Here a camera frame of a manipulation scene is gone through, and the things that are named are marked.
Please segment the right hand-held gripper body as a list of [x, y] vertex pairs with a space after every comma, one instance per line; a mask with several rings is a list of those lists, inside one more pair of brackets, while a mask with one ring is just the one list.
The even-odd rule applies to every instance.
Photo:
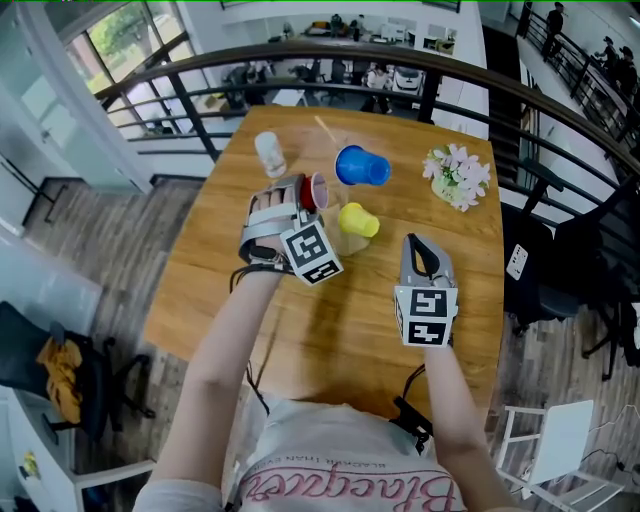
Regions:
[[394, 287], [395, 318], [406, 346], [441, 348], [451, 344], [458, 315], [458, 288], [428, 285]]

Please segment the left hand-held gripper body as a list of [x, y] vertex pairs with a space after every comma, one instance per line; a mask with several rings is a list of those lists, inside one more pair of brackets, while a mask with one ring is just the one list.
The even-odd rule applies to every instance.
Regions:
[[[263, 191], [284, 190], [287, 178], [277, 180]], [[287, 216], [288, 204], [281, 208], [275, 215], [266, 212], [249, 215], [248, 210], [239, 247], [239, 257], [246, 266], [238, 274], [264, 271], [294, 275], [309, 286], [340, 274], [343, 266], [325, 232], [324, 210], [316, 213], [306, 210], [308, 222], [295, 224]]]

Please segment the red plastic cup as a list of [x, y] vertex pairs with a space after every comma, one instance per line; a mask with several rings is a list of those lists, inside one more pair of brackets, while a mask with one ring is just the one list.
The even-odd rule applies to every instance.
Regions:
[[319, 172], [304, 175], [299, 197], [302, 207], [310, 213], [325, 210], [329, 204], [329, 191], [324, 176]]

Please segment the wooden cup tree stand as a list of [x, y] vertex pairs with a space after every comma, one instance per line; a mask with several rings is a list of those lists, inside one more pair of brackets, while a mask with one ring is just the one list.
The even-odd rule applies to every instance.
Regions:
[[345, 233], [340, 229], [338, 222], [341, 208], [350, 202], [355, 202], [350, 197], [351, 186], [343, 184], [335, 172], [336, 157], [344, 147], [349, 146], [349, 142], [348, 139], [340, 137], [337, 132], [330, 129], [320, 115], [315, 115], [314, 119], [329, 137], [335, 148], [335, 157], [331, 164], [331, 175], [327, 176], [329, 206], [326, 210], [326, 231], [337, 255], [341, 257], [353, 256], [366, 249], [370, 244], [371, 238]]

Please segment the yellow plastic cup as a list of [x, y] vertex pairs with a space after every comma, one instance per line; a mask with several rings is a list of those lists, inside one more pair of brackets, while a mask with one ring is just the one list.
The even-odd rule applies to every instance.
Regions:
[[355, 202], [341, 208], [338, 222], [343, 232], [366, 238], [374, 237], [380, 228], [379, 219]]

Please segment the blue plastic cup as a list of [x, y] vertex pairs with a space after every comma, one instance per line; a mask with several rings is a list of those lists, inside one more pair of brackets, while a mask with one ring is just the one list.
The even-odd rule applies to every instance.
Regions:
[[349, 145], [337, 155], [335, 172], [345, 185], [384, 185], [391, 176], [391, 164], [361, 146]]

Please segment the person's right forearm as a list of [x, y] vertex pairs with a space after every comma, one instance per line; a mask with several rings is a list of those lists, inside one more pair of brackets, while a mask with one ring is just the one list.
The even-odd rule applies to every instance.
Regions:
[[469, 512], [515, 511], [453, 349], [426, 349], [424, 366], [438, 463], [453, 477]]

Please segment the person's left hand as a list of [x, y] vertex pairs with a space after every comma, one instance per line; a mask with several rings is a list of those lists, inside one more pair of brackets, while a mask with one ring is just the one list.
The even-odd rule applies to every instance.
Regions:
[[266, 212], [269, 215], [280, 213], [285, 203], [285, 192], [281, 188], [266, 190], [255, 194], [250, 201], [249, 215]]

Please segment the white power strip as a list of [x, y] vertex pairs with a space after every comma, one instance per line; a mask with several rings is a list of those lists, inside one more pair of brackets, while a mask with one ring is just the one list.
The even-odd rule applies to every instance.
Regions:
[[515, 281], [519, 281], [524, 273], [527, 259], [527, 250], [520, 244], [516, 243], [511, 256], [507, 261], [506, 273]]

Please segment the pink flowers in pot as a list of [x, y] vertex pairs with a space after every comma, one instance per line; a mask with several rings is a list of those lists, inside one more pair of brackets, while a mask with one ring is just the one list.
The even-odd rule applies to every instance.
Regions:
[[466, 212], [486, 196], [491, 181], [491, 165], [453, 143], [431, 149], [423, 161], [422, 176], [434, 194], [454, 209]]

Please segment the black office chair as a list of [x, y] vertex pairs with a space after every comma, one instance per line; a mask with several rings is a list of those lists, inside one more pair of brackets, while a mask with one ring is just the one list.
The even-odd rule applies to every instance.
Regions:
[[73, 341], [83, 359], [76, 371], [78, 388], [83, 395], [81, 422], [72, 425], [64, 421], [58, 412], [59, 422], [49, 420], [46, 415], [38, 421], [53, 443], [59, 442], [60, 432], [75, 428], [83, 430], [95, 442], [102, 438], [107, 424], [113, 431], [121, 431], [119, 411], [123, 406], [145, 418], [156, 417], [154, 410], [135, 402], [126, 393], [129, 374], [136, 368], [146, 370], [150, 364], [149, 356], [138, 354], [115, 371], [111, 359], [112, 348], [116, 344], [113, 337], [105, 339], [102, 347], [98, 348], [92, 338], [70, 331], [58, 322], [53, 322], [47, 330], [36, 326], [6, 301], [0, 302], [0, 385], [45, 398], [53, 405], [46, 391], [48, 374], [36, 362], [50, 337], [58, 343]]
[[[597, 274], [597, 236], [590, 213], [598, 206], [551, 230], [534, 218], [533, 209], [549, 187], [563, 191], [564, 182], [550, 169], [530, 158], [524, 159], [522, 166], [537, 178], [531, 195], [521, 210], [508, 204], [501, 205], [504, 309], [516, 317], [518, 327], [514, 333], [517, 335], [537, 321], [562, 321], [575, 316], [581, 305], [595, 297]], [[609, 198], [624, 198], [633, 185], [632, 181], [626, 181]], [[507, 261], [516, 243], [528, 252], [519, 281], [506, 273]]]
[[590, 216], [597, 236], [593, 307], [604, 322], [606, 335], [583, 355], [610, 348], [602, 375], [607, 382], [613, 376], [617, 354], [627, 366], [640, 368], [640, 201], [612, 196]]

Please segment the black clip device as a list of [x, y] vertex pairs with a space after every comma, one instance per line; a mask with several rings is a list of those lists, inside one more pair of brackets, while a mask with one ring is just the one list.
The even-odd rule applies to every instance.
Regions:
[[416, 441], [416, 451], [422, 454], [433, 436], [432, 423], [401, 396], [396, 396], [393, 403], [398, 409], [398, 415], [390, 422], [410, 434]]

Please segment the white folding chair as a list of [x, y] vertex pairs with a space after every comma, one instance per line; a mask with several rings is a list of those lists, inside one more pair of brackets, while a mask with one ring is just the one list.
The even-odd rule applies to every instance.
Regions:
[[[541, 498], [561, 512], [595, 512], [623, 490], [623, 486], [580, 470], [593, 415], [591, 400], [555, 405], [548, 409], [507, 406], [506, 428], [496, 462], [498, 474], [522, 490]], [[519, 414], [542, 418], [535, 434], [515, 435], [513, 427]], [[512, 444], [533, 442], [533, 462], [527, 477], [515, 476], [504, 469]], [[576, 478], [581, 485], [563, 494], [542, 487], [561, 477]]]

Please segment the white cabinet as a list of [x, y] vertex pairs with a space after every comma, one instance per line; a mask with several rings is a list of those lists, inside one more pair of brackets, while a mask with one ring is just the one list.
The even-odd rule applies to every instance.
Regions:
[[90, 333], [103, 288], [0, 225], [0, 302], [46, 329]]

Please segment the mustard yellow cloth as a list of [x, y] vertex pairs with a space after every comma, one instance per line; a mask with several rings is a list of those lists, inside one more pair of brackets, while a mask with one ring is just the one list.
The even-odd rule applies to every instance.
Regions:
[[50, 337], [36, 362], [48, 374], [46, 391], [64, 421], [77, 425], [81, 422], [83, 395], [78, 388], [76, 371], [83, 359], [79, 347], [71, 340], [62, 343]]

